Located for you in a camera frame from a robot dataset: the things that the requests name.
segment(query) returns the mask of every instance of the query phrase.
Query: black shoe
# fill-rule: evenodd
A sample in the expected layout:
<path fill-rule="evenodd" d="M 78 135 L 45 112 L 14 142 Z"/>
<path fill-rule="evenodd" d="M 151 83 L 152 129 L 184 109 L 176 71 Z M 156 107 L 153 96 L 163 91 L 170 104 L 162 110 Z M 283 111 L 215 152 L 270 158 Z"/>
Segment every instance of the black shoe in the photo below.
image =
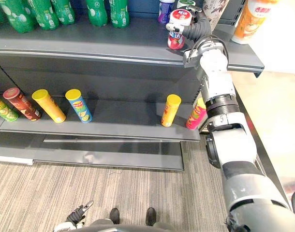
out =
<path fill-rule="evenodd" d="M 113 221 L 113 224 L 119 224 L 119 210 L 114 208 L 110 212 L 110 219 Z"/>
<path fill-rule="evenodd" d="M 146 225 L 153 226 L 156 222 L 156 211 L 154 208 L 150 207 L 147 209 L 147 216 L 146 216 Z"/>

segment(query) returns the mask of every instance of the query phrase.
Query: robotic arm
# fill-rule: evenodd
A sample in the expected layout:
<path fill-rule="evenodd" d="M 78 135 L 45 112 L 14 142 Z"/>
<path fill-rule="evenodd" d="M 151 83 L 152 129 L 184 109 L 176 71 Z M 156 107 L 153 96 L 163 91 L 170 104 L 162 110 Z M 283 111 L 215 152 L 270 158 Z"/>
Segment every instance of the robotic arm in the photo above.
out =
<path fill-rule="evenodd" d="M 230 232 L 295 232 L 295 214 L 273 182 L 255 166 L 257 149 L 244 114 L 239 111 L 224 42 L 211 35 L 204 12 L 187 6 L 195 23 L 169 23 L 169 31 L 194 40 L 185 51 L 184 67 L 195 67 L 208 115 L 206 149 L 220 168 Z"/>

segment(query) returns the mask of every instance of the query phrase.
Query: yellow chip can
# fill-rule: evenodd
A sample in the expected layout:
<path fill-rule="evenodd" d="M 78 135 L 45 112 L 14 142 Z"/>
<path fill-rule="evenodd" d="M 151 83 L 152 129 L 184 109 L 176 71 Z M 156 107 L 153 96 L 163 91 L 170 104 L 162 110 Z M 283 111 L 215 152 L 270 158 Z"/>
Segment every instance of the yellow chip can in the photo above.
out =
<path fill-rule="evenodd" d="M 166 107 L 162 115 L 162 125 L 164 127 L 170 127 L 176 116 L 178 107 L 180 106 L 182 100 L 176 94 L 170 94 L 167 97 Z"/>

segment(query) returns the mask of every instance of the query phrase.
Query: store shelf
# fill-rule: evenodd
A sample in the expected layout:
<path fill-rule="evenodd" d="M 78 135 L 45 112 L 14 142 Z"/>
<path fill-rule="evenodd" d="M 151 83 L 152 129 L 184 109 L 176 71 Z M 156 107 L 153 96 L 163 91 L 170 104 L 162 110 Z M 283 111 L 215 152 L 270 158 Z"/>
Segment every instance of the store shelf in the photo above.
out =
<path fill-rule="evenodd" d="M 0 131 L 179 141 L 200 139 L 199 131 L 185 127 L 191 104 L 182 104 L 173 125 L 165 128 L 160 124 L 164 103 L 87 100 L 93 120 L 82 123 L 65 98 L 56 98 L 56 102 L 67 116 L 63 123 L 56 124 L 43 113 L 42 118 L 34 122 L 24 117 L 11 123 L 4 121 Z"/>
<path fill-rule="evenodd" d="M 260 72 L 264 65 L 248 45 L 230 41 L 234 27 L 218 25 L 214 33 L 228 46 L 230 70 Z M 8 25 L 0 28 L 0 54 L 73 57 L 182 66 L 182 52 L 167 47 L 168 31 L 155 19 L 132 18 L 124 29 L 95 27 L 81 15 L 73 25 L 54 31 L 19 34 Z"/>
<path fill-rule="evenodd" d="M 45 142 L 48 138 L 65 137 L 69 136 L 0 132 L 0 161 L 27 164 L 40 161 L 180 171 L 184 169 L 179 142 Z"/>

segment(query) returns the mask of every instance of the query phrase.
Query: black glove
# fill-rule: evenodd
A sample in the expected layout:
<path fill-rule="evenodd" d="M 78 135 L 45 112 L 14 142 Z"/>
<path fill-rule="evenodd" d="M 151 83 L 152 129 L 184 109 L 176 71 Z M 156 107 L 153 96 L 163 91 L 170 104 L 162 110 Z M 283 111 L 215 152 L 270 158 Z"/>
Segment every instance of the black glove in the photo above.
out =
<path fill-rule="evenodd" d="M 68 215 L 66 221 L 72 222 L 72 224 L 76 226 L 81 220 L 85 218 L 83 214 L 83 205 L 80 205 L 71 214 Z"/>

